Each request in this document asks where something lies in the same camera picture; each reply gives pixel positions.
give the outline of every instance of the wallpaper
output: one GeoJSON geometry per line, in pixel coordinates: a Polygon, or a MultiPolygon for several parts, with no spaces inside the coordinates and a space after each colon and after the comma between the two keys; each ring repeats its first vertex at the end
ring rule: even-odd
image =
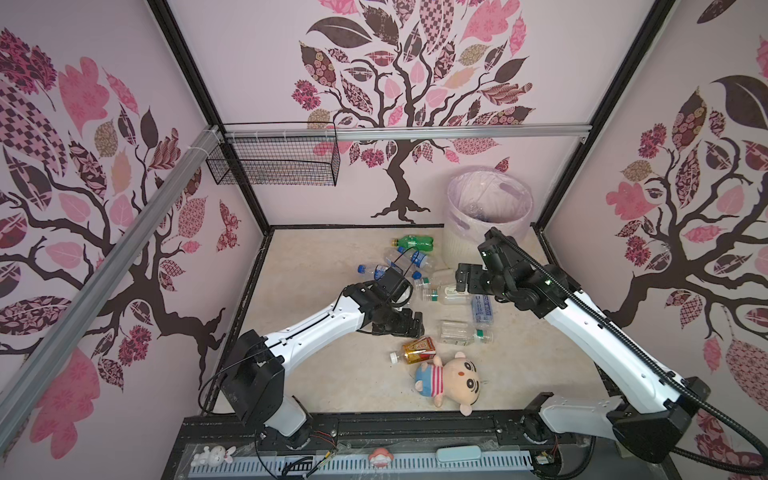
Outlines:
{"type": "MultiPolygon", "coordinates": [[[[0,31],[0,386],[204,128],[143,2],[81,4],[121,28],[82,15],[41,34],[32,12],[67,7],[39,2],[0,31]]],[[[139,448],[143,462],[105,478],[158,476],[259,241],[239,191],[199,168],[4,452],[3,478],[81,478],[85,459],[111,468],[139,448]]]]}
{"type": "MultiPolygon", "coordinates": [[[[606,3],[565,7],[575,18],[526,0],[312,0],[300,2],[301,8],[296,2],[232,2],[227,9],[173,2],[173,7],[227,121],[371,128],[588,122],[650,5],[631,2],[622,9],[606,3]],[[590,15],[591,9],[600,13],[590,15]],[[239,28],[245,19],[252,25],[239,28]],[[227,25],[226,31],[218,25],[227,25]],[[596,31],[602,39],[593,37],[596,31]],[[573,44],[564,39],[574,35],[583,42],[573,51],[581,65],[573,65],[573,44]],[[614,40],[608,48],[605,38],[614,40]],[[254,61],[232,65],[227,58],[254,61]],[[280,65],[280,74],[271,73],[271,65],[280,65]],[[221,68],[232,75],[217,74],[221,68]]],[[[439,223],[449,178],[478,165],[527,184],[538,211],[577,141],[340,142],[336,187],[258,185],[255,191],[274,224],[439,223]]],[[[332,147],[321,142],[294,148],[322,156],[332,147]]],[[[305,155],[303,160],[312,160],[305,155]]]]}
{"type": "MultiPolygon", "coordinates": [[[[765,18],[766,6],[680,7],[550,233],[567,271],[617,325],[703,379],[715,406],[765,438],[768,41],[754,15],[765,18]]],[[[711,415],[695,420],[680,446],[760,464],[711,415]]],[[[746,478],[673,460],[684,478],[746,478]]]]}

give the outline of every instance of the trash can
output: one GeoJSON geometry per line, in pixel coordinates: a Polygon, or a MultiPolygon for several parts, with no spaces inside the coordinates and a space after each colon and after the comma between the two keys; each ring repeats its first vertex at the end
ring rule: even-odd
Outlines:
{"type": "Polygon", "coordinates": [[[443,260],[449,268],[480,263],[478,245],[491,227],[520,241],[533,213],[531,191],[492,168],[477,168],[453,177],[443,232],[443,260]]]}

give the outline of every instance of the wall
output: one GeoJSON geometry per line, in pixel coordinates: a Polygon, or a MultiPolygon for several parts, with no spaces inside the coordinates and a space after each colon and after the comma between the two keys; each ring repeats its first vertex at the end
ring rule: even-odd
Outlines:
{"type": "MultiPolygon", "coordinates": [[[[547,233],[618,325],[765,439],[768,5],[709,4],[681,2],[547,233]]],[[[679,445],[759,461],[718,430],[699,417],[679,445]]],[[[673,458],[683,478],[736,478],[673,458]]]]}
{"type": "MultiPolygon", "coordinates": [[[[588,123],[652,3],[171,2],[225,121],[340,127],[588,123]],[[423,61],[408,56],[414,45],[423,61]],[[493,51],[501,56],[486,67],[493,51]],[[333,69],[324,84],[315,68],[333,69]]],[[[441,223],[450,177],[498,165],[531,188],[537,214],[576,141],[398,141],[391,156],[386,141],[341,144],[336,187],[254,190],[274,224],[441,223]]]]}
{"type": "MultiPolygon", "coordinates": [[[[205,125],[143,1],[13,2],[4,19],[0,386],[205,125]]],[[[238,189],[199,170],[0,476],[158,477],[198,412],[259,242],[238,189]]]]}

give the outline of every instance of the white rabbit figurine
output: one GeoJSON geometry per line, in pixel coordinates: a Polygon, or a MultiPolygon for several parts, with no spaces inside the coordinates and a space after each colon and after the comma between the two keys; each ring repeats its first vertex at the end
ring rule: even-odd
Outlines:
{"type": "Polygon", "coordinates": [[[237,447],[229,447],[228,450],[224,450],[221,445],[216,445],[212,449],[208,449],[207,446],[203,447],[203,453],[196,453],[192,458],[190,466],[197,467],[198,465],[208,464],[211,468],[216,468],[221,465],[221,462],[232,463],[232,454],[237,447]]]}

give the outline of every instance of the beige table surface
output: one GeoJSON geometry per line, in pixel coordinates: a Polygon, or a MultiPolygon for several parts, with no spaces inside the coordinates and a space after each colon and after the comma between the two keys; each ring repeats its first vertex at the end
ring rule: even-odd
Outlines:
{"type": "MultiPolygon", "coordinates": [[[[266,335],[307,318],[332,303],[341,289],[359,281],[360,263],[382,261],[393,237],[432,235],[440,257],[442,229],[277,230],[259,276],[242,333],[266,335]]],[[[542,263],[544,254],[530,230],[521,242],[542,263]]],[[[411,301],[424,313],[425,334],[432,336],[444,361],[466,353],[484,381],[475,409],[521,409],[540,392],[585,399],[607,398],[593,362],[559,330],[494,303],[494,341],[453,346],[438,343],[441,319],[469,321],[470,306],[411,301]]],[[[350,333],[321,349],[286,379],[285,392],[310,412],[390,412],[436,410],[431,399],[413,389],[416,366],[392,365],[389,353],[404,339],[350,333]]],[[[452,401],[442,409],[458,409],[452,401]]],[[[232,412],[219,395],[216,412],[232,412]]]]}

